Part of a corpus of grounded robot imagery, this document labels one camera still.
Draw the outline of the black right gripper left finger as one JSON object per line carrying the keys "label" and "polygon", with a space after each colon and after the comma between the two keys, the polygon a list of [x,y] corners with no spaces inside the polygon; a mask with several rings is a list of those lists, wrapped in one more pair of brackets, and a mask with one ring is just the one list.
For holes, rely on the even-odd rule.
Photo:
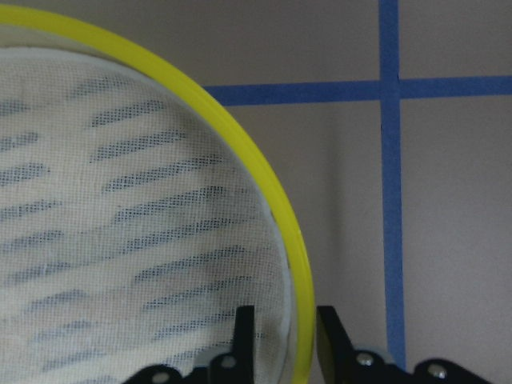
{"label": "black right gripper left finger", "polygon": [[231,347],[210,361],[208,383],[254,383],[254,325],[254,306],[236,309]]}

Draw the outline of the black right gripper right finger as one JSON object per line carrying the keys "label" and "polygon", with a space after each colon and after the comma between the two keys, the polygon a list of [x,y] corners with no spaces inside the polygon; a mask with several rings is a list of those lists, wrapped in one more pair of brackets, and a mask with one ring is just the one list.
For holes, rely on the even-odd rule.
{"label": "black right gripper right finger", "polygon": [[317,307],[317,356],[325,383],[393,383],[394,365],[355,348],[332,306]]}

